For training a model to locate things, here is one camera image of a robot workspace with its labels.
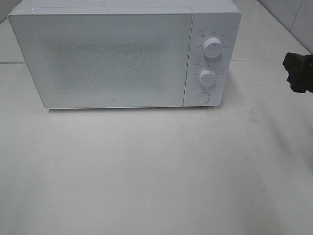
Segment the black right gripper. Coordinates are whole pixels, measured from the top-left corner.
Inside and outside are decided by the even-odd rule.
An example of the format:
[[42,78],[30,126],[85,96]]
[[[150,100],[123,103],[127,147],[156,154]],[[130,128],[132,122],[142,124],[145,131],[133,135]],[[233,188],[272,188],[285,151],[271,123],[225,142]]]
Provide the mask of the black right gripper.
[[283,66],[288,73],[287,82],[297,93],[313,92],[313,55],[287,53]]

